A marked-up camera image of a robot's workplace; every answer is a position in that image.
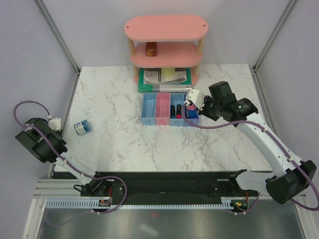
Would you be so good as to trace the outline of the blue white tape roll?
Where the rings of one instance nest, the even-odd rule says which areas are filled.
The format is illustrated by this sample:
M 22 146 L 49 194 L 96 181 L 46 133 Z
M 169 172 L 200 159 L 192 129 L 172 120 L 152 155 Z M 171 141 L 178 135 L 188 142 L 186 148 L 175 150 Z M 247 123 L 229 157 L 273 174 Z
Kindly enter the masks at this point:
M 77 135 L 79 136 L 85 135 L 92 131 L 92 127 L 87 119 L 81 122 L 75 123 L 74 129 Z

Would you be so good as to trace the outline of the pink plastic bin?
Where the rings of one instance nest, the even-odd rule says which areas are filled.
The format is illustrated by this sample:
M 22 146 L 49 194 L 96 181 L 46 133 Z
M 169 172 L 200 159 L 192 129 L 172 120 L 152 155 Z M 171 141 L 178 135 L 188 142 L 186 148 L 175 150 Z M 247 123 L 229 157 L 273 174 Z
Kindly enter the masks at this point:
M 157 93 L 156 115 L 157 125 L 169 125 L 170 119 L 170 93 Z

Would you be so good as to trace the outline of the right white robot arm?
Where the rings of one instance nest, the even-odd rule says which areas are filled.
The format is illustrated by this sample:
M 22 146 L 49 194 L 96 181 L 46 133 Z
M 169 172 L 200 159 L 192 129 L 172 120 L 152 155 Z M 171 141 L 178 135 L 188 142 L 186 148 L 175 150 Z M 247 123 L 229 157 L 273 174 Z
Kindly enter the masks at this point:
M 236 99 L 225 81 L 209 86 L 209 91 L 200 114 L 212 120 L 223 118 L 232 122 L 253 142 L 272 168 L 271 173 L 237 172 L 235 179 L 228 183 L 232 195 L 240 196 L 246 190 L 266 192 L 277 203 L 284 204 L 308 187 L 315 187 L 312 178 L 316 165 L 311 160 L 301 160 L 284 146 L 249 99 Z

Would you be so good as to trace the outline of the blue highlighter marker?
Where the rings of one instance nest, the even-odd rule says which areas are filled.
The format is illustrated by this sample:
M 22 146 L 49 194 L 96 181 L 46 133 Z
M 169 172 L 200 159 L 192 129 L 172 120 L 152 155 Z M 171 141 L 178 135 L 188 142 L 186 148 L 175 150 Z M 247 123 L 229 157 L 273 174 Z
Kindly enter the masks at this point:
M 176 117 L 176 114 L 175 114 L 175 106 L 174 105 L 171 105 L 170 106 L 170 118 L 171 119 L 174 119 Z

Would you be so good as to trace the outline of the blue eraser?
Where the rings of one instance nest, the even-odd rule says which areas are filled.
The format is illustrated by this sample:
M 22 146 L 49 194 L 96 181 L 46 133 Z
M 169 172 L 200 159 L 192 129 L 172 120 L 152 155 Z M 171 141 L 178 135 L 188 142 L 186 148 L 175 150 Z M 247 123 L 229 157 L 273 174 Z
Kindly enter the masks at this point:
M 185 113 L 187 119 L 197 119 L 198 114 L 195 110 L 187 110 Z

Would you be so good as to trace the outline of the purple plastic bin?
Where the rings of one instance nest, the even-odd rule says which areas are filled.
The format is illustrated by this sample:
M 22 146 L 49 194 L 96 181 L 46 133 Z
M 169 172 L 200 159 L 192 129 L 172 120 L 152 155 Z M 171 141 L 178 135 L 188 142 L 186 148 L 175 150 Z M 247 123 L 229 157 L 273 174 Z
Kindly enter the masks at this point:
M 190 122 L 192 122 L 193 124 L 198 124 L 199 123 L 199 118 L 197 118 L 197 119 L 187 119 L 187 120 L 189 120 Z M 190 125 L 189 123 L 187 123 L 186 121 L 184 121 L 184 124 L 183 124 L 183 126 L 192 126 L 192 125 Z

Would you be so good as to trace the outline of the pink highlighter marker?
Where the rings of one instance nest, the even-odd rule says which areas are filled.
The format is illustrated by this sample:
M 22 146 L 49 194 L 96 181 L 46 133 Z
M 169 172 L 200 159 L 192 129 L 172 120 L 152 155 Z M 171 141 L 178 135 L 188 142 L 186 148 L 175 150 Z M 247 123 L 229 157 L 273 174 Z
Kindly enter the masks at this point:
M 182 118 L 181 108 L 182 108 L 182 105 L 180 105 L 180 104 L 178 104 L 178 105 L 176 106 L 176 118 L 177 118 L 177 119 Z

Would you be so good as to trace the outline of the pink eraser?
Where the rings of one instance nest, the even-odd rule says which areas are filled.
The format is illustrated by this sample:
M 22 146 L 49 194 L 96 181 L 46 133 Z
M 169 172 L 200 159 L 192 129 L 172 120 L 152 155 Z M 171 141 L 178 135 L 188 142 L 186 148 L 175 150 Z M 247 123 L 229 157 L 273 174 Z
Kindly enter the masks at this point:
M 189 105 L 189 106 L 186 107 L 186 109 L 188 111 L 195 111 L 196 110 L 196 106 L 195 105 Z

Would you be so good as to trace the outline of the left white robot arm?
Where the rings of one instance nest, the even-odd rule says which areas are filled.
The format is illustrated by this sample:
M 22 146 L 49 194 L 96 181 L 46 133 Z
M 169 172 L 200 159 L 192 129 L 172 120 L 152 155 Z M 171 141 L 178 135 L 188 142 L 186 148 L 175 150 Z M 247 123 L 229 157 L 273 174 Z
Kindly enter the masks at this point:
M 15 139 L 42 163 L 59 165 L 75 176 L 79 184 L 73 188 L 82 197 L 107 197 L 112 194 L 111 183 L 99 179 L 101 174 L 79 161 L 69 162 L 62 158 L 67 152 L 66 142 L 42 118 L 31 118 L 26 122 L 26 129 L 15 136 Z

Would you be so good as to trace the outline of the teal blue plastic bin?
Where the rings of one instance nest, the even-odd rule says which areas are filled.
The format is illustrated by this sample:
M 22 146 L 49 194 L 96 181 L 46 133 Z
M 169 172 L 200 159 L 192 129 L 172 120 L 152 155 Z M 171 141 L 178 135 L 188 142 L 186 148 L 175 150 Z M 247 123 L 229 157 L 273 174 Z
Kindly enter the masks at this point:
M 184 103 L 184 94 L 182 94 L 182 93 L 172 93 L 170 95 L 170 105 L 169 106 L 174 105 L 175 106 L 175 112 L 176 112 L 176 106 L 178 104 L 183 106 L 183 103 Z M 171 119 L 170 118 L 170 123 L 169 123 L 170 126 L 183 126 L 183 124 L 184 124 L 184 119 L 183 118 L 180 118 L 180 119 L 177 119 L 177 118 Z

